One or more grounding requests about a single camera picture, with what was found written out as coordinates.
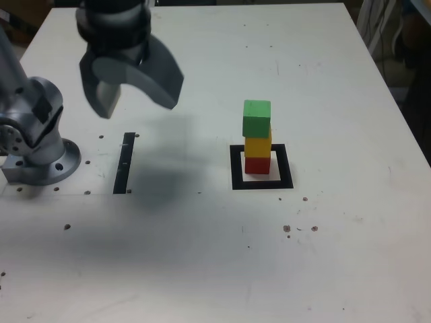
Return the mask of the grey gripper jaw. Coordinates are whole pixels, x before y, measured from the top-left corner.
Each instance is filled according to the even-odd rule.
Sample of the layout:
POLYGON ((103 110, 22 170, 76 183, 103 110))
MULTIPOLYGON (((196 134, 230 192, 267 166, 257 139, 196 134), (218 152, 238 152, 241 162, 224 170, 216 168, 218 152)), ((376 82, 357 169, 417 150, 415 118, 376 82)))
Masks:
POLYGON ((86 99, 95 113, 101 118, 111 118, 121 95, 120 85, 99 80, 92 71, 95 54, 87 49, 79 62, 81 82, 86 99))
POLYGON ((138 66, 93 66, 96 77, 113 85, 132 85, 144 92, 154 103, 172 110, 178 103, 184 75, 168 48, 150 35, 146 60, 138 66))

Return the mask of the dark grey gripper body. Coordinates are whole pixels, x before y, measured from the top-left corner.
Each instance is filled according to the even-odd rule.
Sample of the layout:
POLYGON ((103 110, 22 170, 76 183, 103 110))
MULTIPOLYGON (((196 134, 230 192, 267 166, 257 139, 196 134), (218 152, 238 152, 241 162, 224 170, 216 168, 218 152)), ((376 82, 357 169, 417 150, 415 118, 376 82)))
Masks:
POLYGON ((147 57, 148 42, 142 42, 138 45, 117 48, 109 44, 88 45, 87 61, 89 67, 98 66, 112 67, 119 65, 138 66, 147 57))

